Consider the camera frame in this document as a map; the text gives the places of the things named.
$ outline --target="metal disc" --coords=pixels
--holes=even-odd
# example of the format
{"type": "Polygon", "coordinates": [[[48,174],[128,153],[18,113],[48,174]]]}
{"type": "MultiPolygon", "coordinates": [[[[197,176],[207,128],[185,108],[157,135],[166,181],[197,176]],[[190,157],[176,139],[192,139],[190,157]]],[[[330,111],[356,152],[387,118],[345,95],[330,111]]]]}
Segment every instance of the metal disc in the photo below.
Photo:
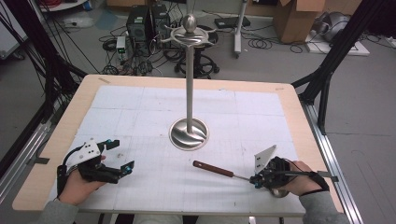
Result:
{"type": "Polygon", "coordinates": [[[289,194],[285,189],[270,189],[270,192],[276,198],[284,198],[289,194]]]}
{"type": "Polygon", "coordinates": [[[188,133],[187,119],[177,120],[169,130],[169,138],[173,145],[187,151],[203,147],[209,138],[206,125],[198,119],[192,119],[191,129],[192,133],[188,133]]]}

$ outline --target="metal stand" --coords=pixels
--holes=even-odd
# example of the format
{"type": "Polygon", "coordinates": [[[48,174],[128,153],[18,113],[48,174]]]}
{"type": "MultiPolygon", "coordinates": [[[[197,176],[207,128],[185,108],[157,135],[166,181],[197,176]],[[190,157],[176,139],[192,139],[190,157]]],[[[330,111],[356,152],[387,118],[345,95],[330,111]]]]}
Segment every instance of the metal stand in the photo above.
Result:
{"type": "Polygon", "coordinates": [[[171,142],[182,150],[196,150],[205,145],[209,130],[206,125],[192,117],[192,90],[193,90],[193,60],[194,47],[203,44],[213,45],[208,41],[210,31],[198,28],[196,19],[192,14],[183,19],[183,26],[171,29],[168,39],[176,41],[181,46],[186,47],[186,92],[187,92],[187,117],[177,120],[170,128],[169,138],[171,142]]]}
{"type": "Polygon", "coordinates": [[[326,134],[325,119],[332,74],[334,74],[335,69],[337,69],[338,65],[344,60],[350,49],[358,41],[365,28],[386,1],[387,0],[363,0],[349,23],[346,25],[344,31],[335,40],[332,49],[323,60],[320,67],[314,73],[291,83],[294,88],[309,83],[304,92],[299,95],[300,100],[307,105],[313,105],[315,98],[321,92],[318,126],[322,134],[326,134]]]}
{"type": "Polygon", "coordinates": [[[244,20],[245,17],[245,10],[247,8],[248,0],[243,0],[242,1],[242,6],[241,6],[241,11],[239,12],[239,20],[238,20],[238,26],[236,27],[235,31],[235,40],[233,42],[234,45],[234,51],[235,51],[235,57],[239,58],[239,54],[241,54],[241,28],[242,28],[242,21],[244,20]]]}

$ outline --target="black frame bar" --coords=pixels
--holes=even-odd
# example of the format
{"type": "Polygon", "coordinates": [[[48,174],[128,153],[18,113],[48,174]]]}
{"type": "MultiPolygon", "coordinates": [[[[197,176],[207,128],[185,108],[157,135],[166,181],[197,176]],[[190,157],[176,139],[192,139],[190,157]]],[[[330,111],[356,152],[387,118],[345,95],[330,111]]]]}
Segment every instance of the black frame bar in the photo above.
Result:
{"type": "Polygon", "coordinates": [[[332,75],[373,18],[378,14],[383,4],[387,1],[388,0],[363,0],[347,23],[344,31],[334,41],[332,49],[319,68],[312,74],[291,83],[294,88],[308,83],[304,92],[299,94],[300,101],[307,105],[313,105],[315,98],[321,92],[318,126],[321,133],[324,135],[326,134],[325,119],[332,75]]]}

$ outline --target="power strip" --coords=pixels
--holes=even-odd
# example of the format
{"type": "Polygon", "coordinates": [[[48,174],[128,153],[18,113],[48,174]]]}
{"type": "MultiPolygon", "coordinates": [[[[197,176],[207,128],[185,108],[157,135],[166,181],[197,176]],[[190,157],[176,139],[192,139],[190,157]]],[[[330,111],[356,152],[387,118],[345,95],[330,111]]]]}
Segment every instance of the power strip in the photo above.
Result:
{"type": "Polygon", "coordinates": [[[393,48],[396,48],[396,39],[393,39],[393,37],[385,38],[385,39],[387,39],[388,43],[389,43],[393,48]]]}
{"type": "Polygon", "coordinates": [[[117,54],[119,55],[120,62],[128,61],[128,50],[126,48],[126,37],[121,35],[117,37],[117,54]]]}

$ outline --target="concrete floor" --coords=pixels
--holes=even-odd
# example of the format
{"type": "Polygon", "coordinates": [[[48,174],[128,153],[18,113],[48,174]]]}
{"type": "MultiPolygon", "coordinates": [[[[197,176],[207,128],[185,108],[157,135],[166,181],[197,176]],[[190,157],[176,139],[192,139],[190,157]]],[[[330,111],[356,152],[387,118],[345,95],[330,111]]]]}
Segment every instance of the concrete floor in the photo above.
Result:
{"type": "MultiPolygon", "coordinates": [[[[63,15],[76,12],[79,9],[66,10],[63,15]]],[[[98,38],[124,25],[124,15],[99,7],[89,12],[89,16],[95,19],[93,27],[70,33],[99,71],[106,65],[106,52],[98,38]]],[[[215,27],[215,18],[207,15],[198,18],[198,22],[215,27]]],[[[271,23],[267,19],[250,20],[250,29],[271,23]]],[[[273,28],[257,31],[257,34],[275,36],[273,28]]],[[[65,38],[64,43],[75,66],[88,73],[96,73],[70,40],[65,38]]],[[[383,39],[379,43],[387,45],[383,39]]],[[[396,196],[392,192],[396,186],[392,174],[396,169],[393,162],[396,158],[396,51],[368,40],[363,40],[362,44],[370,55],[347,56],[332,78],[326,130],[363,222],[396,223],[396,196]]],[[[214,74],[213,79],[291,83],[314,72],[325,58],[323,54],[308,53],[304,46],[302,50],[302,53],[293,53],[289,46],[281,45],[253,49],[243,40],[242,54],[235,59],[233,33],[219,33],[218,45],[207,49],[205,54],[220,67],[220,72],[214,74]]],[[[164,77],[182,77],[174,72],[174,65],[168,62],[158,69],[164,77]]],[[[155,70],[148,74],[159,75],[155,70]]],[[[12,146],[43,100],[43,91],[29,60],[8,59],[0,63],[0,158],[12,146]]],[[[30,166],[27,166],[0,205],[2,223],[26,223],[37,219],[38,213],[17,212],[11,207],[29,170],[30,166]]],[[[97,223],[97,219],[96,214],[81,213],[77,223],[97,223]]],[[[301,221],[285,220],[285,223],[296,222],[301,221]]],[[[258,223],[277,223],[277,219],[259,219],[258,223]]]]}

